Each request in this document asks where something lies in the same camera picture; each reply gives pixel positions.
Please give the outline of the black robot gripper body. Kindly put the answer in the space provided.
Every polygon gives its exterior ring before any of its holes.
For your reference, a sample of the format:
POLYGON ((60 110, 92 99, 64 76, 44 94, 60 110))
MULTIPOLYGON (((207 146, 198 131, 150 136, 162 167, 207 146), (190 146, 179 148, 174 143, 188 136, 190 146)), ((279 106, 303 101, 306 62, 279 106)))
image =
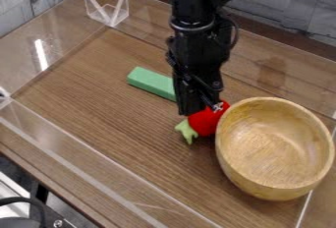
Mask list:
POLYGON ((230 59, 238 38, 235 22, 219 22, 199 31, 175 30, 167 39, 167 62, 174 75, 188 81, 194 74, 214 88, 223 89, 220 67, 230 59))

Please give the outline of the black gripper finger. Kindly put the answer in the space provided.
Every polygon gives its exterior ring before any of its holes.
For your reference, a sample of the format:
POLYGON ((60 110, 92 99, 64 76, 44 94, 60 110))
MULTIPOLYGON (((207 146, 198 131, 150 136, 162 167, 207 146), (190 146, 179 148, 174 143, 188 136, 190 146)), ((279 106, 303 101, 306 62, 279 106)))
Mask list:
POLYGON ((206 108, 208 107, 214 112, 220 111, 223 102, 220 101, 219 93, 222 88, 214 88, 194 74, 190 75, 190 80, 195 80, 200 84, 200 96, 206 108))
POLYGON ((200 84, 195 80, 186 81, 175 74, 174 88, 180 115, 191 116, 206 109, 200 96, 200 84))

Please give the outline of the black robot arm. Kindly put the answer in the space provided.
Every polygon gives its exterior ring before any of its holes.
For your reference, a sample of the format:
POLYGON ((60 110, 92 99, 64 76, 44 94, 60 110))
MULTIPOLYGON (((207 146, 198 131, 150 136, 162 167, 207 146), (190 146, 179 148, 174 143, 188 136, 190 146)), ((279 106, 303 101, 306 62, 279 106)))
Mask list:
POLYGON ((224 10, 231 0, 171 0, 167 62, 179 113, 222 109, 220 68, 238 42, 238 25, 224 10))

